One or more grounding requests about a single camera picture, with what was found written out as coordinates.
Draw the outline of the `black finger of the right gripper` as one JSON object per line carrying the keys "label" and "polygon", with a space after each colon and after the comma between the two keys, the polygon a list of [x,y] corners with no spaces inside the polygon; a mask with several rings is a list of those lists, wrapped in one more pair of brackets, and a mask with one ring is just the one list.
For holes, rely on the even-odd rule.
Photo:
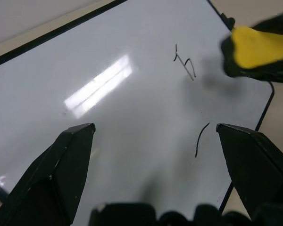
{"label": "black finger of the right gripper", "polygon": [[283,35],[283,13],[261,21],[252,27],[256,31]]}
{"label": "black finger of the right gripper", "polygon": [[283,61],[250,69],[246,76],[259,81],[283,83]]}

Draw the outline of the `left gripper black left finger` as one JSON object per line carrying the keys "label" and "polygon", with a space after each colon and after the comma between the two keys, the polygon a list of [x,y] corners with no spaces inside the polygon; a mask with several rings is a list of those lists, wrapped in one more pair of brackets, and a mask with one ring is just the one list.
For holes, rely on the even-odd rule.
{"label": "left gripper black left finger", "polygon": [[70,127],[37,157],[0,207],[0,226],[71,226],[88,174],[93,123]]}

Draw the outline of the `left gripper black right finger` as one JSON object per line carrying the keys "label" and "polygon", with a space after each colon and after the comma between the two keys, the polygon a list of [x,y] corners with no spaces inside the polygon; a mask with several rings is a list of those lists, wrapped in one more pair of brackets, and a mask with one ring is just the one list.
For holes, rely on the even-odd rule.
{"label": "left gripper black right finger", "polygon": [[283,153],[263,133],[218,124],[229,175],[248,215],[264,204],[283,204]]}

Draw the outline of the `yellow eraser with black felt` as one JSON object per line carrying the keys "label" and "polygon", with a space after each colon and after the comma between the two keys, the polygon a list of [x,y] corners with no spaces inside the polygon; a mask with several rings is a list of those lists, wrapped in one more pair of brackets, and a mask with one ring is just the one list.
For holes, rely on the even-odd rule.
{"label": "yellow eraser with black felt", "polygon": [[250,69],[283,61],[283,35],[240,26],[221,42],[221,51],[225,74],[247,77]]}

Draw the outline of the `white whiteboard with black frame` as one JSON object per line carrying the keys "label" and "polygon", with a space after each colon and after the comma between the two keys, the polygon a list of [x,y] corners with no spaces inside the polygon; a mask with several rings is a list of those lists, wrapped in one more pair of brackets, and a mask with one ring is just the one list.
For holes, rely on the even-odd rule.
{"label": "white whiteboard with black frame", "polygon": [[259,127],[272,85],[230,78],[230,33],[206,0],[126,0],[0,58],[0,187],[67,128],[94,123],[75,224],[103,202],[190,216],[230,186],[216,125]]}

